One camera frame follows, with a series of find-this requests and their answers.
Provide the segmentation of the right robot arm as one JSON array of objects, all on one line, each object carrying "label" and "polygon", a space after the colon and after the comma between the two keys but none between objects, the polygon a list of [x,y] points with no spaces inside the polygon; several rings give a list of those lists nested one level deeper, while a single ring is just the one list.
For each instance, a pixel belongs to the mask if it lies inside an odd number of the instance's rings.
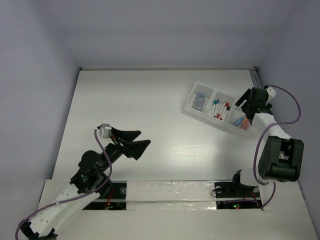
[{"label": "right robot arm", "polygon": [[[276,89],[287,93],[296,103],[298,116],[293,121],[277,122],[271,111]],[[253,157],[253,177],[260,185],[269,182],[296,182],[301,173],[304,143],[287,134],[282,125],[293,125],[301,118],[301,106],[288,90],[276,86],[252,87],[235,103],[249,124],[260,133]]]}]

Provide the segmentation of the red whiteboard marker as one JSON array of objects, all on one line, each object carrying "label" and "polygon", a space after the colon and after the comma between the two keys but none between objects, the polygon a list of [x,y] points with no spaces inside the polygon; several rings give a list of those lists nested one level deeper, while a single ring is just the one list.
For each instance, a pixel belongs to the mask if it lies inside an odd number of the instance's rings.
[{"label": "red whiteboard marker", "polygon": [[218,113],[217,113],[217,115],[216,115],[216,118],[217,118],[217,119],[220,119],[221,114],[222,114],[222,112],[223,112],[223,110],[224,110],[224,108],[225,108],[225,105],[226,105],[225,102],[221,104],[220,109],[219,109],[219,111],[218,111]]},{"label": "red whiteboard marker", "polygon": [[229,106],[228,102],[224,102],[216,116],[217,119],[221,119],[223,117],[223,114],[225,113],[225,111],[227,110],[227,107]]}]

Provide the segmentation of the orange highlighter pen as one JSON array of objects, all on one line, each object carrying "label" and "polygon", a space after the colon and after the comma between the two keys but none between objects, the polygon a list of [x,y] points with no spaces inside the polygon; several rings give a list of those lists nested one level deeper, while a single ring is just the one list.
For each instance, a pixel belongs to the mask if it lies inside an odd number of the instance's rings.
[{"label": "orange highlighter pen", "polygon": [[250,125],[249,120],[248,120],[247,118],[245,118],[245,119],[243,120],[242,124],[241,124],[241,128],[242,128],[243,130],[247,131],[248,128],[249,128],[249,125]]}]

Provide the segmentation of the paper clip jar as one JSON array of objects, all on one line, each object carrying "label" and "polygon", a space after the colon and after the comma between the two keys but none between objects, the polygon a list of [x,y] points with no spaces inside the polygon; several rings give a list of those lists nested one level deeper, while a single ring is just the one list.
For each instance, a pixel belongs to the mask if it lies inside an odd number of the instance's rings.
[{"label": "paper clip jar", "polygon": [[197,92],[196,95],[195,95],[195,98],[199,99],[199,100],[205,100],[206,97],[207,97],[206,94],[203,93],[203,92]]},{"label": "paper clip jar", "polygon": [[192,108],[198,111],[202,111],[204,107],[204,101],[201,99],[195,99],[192,103]]}]

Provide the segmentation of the black whiteboard marker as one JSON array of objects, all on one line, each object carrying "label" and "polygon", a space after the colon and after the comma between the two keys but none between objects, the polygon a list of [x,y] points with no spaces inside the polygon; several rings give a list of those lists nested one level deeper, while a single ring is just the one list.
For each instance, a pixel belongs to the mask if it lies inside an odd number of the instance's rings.
[{"label": "black whiteboard marker", "polygon": [[230,107],[229,107],[229,106],[226,106],[226,107],[223,109],[223,112],[222,112],[222,114],[221,114],[221,116],[220,116],[220,120],[222,120],[222,121],[224,121],[224,120],[225,120],[226,115],[227,115],[227,113],[228,113],[229,109],[230,109]]}]

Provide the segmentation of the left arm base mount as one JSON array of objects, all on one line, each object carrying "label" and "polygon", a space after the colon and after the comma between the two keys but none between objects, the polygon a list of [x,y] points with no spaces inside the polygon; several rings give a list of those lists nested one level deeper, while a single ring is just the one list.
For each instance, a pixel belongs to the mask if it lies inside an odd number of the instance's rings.
[{"label": "left arm base mount", "polygon": [[113,181],[103,189],[102,196],[95,199],[83,210],[122,211],[127,209],[127,181]]}]

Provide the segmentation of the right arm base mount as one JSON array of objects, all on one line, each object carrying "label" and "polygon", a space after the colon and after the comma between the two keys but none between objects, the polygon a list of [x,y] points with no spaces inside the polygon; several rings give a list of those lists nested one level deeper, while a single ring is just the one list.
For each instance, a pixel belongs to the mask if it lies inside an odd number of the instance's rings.
[{"label": "right arm base mount", "polygon": [[241,172],[238,170],[231,181],[214,183],[211,196],[216,199],[218,210],[260,209],[262,200],[259,187],[241,183]]}]

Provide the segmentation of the blue highlighter pen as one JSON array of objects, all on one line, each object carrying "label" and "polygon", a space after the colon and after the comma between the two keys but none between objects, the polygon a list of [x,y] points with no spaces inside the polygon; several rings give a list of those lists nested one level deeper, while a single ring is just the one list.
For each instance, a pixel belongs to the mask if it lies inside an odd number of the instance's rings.
[{"label": "blue highlighter pen", "polygon": [[246,118],[245,116],[241,116],[240,118],[238,118],[237,120],[235,120],[232,124],[237,127],[237,126],[239,126],[239,125],[243,122],[243,120],[244,120],[245,118]]}]

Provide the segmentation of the white compartment organizer tray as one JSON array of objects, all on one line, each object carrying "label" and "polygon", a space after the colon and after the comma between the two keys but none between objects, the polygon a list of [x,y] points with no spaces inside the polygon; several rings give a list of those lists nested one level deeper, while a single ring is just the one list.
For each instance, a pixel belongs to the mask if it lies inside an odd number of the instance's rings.
[{"label": "white compartment organizer tray", "polygon": [[182,110],[213,127],[244,137],[248,133],[250,123],[235,103],[234,96],[196,82]]}]

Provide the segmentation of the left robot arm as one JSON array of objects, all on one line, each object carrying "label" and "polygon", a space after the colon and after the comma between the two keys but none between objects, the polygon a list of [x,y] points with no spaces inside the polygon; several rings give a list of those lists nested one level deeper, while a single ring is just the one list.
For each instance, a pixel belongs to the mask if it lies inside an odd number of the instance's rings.
[{"label": "left robot arm", "polygon": [[78,163],[78,171],[61,193],[48,205],[23,219],[15,231],[29,240],[55,240],[61,229],[84,207],[112,189],[113,163],[121,156],[138,160],[151,144],[137,140],[139,130],[119,130],[103,123],[94,129],[94,138],[101,152],[86,151]]}]

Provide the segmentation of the pink highlighter pen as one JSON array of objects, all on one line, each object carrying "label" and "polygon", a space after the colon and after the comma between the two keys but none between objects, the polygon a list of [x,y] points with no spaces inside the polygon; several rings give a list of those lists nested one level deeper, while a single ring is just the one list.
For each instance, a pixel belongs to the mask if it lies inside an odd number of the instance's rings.
[{"label": "pink highlighter pen", "polygon": [[247,118],[245,118],[245,119],[241,122],[240,128],[243,129],[243,130],[245,130],[245,131],[247,130],[247,128],[248,128],[248,119],[247,119]]}]

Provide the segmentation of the green whiteboard marker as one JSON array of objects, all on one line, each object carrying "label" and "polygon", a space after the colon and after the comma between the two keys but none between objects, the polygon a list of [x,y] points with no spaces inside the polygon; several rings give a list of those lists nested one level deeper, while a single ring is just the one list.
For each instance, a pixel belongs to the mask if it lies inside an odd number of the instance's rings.
[{"label": "green whiteboard marker", "polygon": [[214,117],[214,118],[216,118],[217,115],[218,115],[219,102],[220,102],[220,100],[217,99],[217,100],[215,101],[215,104],[214,104],[214,108],[213,108],[213,117]]}]

